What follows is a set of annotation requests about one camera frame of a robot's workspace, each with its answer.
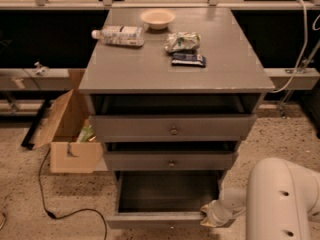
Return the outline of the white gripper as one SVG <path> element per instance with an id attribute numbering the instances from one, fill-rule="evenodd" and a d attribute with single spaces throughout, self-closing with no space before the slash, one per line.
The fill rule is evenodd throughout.
<path id="1" fill-rule="evenodd" d="M 200 221 L 200 225 L 216 228 L 243 215 L 246 212 L 246 204 L 244 201 L 218 199 L 203 205 L 200 211 L 207 213 L 207 217 Z"/>

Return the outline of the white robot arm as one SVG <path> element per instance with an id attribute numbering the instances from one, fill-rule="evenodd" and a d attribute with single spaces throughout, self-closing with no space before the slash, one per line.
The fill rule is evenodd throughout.
<path id="1" fill-rule="evenodd" d="M 320 173 L 280 158 L 256 163 L 245 190 L 223 189 L 201 208 L 205 227 L 246 216 L 246 240 L 311 240 L 320 214 Z"/>

